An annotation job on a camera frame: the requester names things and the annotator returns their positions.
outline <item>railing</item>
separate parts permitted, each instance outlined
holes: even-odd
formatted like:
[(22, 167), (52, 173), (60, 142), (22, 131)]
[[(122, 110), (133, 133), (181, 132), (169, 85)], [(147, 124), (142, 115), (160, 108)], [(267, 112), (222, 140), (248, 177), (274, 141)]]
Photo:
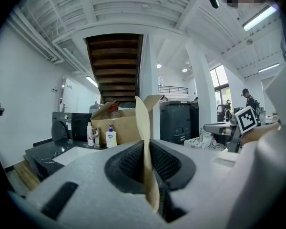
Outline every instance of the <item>railing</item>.
[(186, 87), (177, 87), (177, 86), (158, 86), (160, 93), (169, 93), (169, 94), (188, 94)]

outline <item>cardboard flap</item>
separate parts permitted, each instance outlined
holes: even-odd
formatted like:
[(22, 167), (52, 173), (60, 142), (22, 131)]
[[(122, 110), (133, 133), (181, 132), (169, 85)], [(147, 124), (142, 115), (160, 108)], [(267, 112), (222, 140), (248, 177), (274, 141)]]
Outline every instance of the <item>cardboard flap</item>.
[(105, 103), (105, 104), (93, 115), (92, 120), (93, 120), (94, 118), (100, 116), (102, 113), (106, 112), (106, 111), (110, 108), (110, 106), (111, 106), (112, 104), (114, 104), (114, 103), (115, 103), (115, 101)]
[(145, 98), (143, 103), (145, 104), (147, 111), (150, 112), (154, 105), (160, 100), (162, 95), (149, 95)]

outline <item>countertop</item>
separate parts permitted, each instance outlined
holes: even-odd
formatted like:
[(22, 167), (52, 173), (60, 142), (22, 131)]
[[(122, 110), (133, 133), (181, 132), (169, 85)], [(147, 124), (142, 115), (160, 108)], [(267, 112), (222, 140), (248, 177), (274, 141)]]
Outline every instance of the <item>countertop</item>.
[(39, 145), (37, 147), (28, 149), (25, 152), (35, 162), (47, 169), (50, 174), (53, 174), (60, 168), (64, 167), (64, 165), (55, 162), (53, 159), (76, 146), (98, 150), (106, 149), (106, 146), (104, 148), (96, 148), (95, 146), (88, 146), (87, 142), (63, 139)]

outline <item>window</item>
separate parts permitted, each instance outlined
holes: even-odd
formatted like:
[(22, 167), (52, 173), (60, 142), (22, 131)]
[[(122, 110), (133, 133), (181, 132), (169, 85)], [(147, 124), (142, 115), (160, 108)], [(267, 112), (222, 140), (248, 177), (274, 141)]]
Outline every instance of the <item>window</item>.
[(210, 73), (215, 90), (216, 105), (226, 104), (227, 100), (231, 101), (231, 93), (224, 66), (219, 65), (215, 69), (211, 70)]

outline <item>label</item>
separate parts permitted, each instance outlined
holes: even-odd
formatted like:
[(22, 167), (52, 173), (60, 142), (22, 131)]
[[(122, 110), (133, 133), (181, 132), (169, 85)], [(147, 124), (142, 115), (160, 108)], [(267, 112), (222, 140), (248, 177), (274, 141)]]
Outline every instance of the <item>label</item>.
[(68, 131), (71, 131), (72, 128), (71, 128), (71, 122), (66, 122), (66, 125), (68, 126)]

